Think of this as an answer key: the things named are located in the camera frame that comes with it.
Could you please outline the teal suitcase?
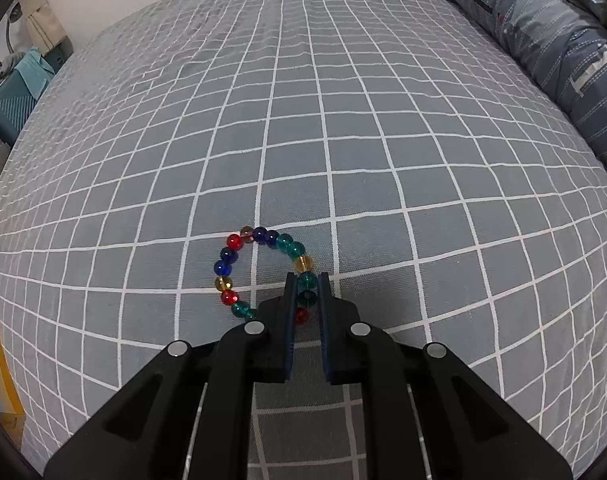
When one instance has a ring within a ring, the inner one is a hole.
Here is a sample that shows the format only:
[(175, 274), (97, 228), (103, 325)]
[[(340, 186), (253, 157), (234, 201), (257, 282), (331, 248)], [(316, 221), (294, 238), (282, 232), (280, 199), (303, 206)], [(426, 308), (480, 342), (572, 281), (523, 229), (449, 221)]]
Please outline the teal suitcase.
[(37, 48), (0, 60), (0, 140), (13, 146), (56, 70)]

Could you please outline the blue grey striped pillow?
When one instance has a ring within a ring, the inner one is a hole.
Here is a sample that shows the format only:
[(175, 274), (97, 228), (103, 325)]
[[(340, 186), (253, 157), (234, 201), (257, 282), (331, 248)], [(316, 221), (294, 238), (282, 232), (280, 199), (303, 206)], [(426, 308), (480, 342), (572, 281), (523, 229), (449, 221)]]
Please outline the blue grey striped pillow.
[(571, 0), (454, 0), (521, 65), (607, 165), (607, 29)]

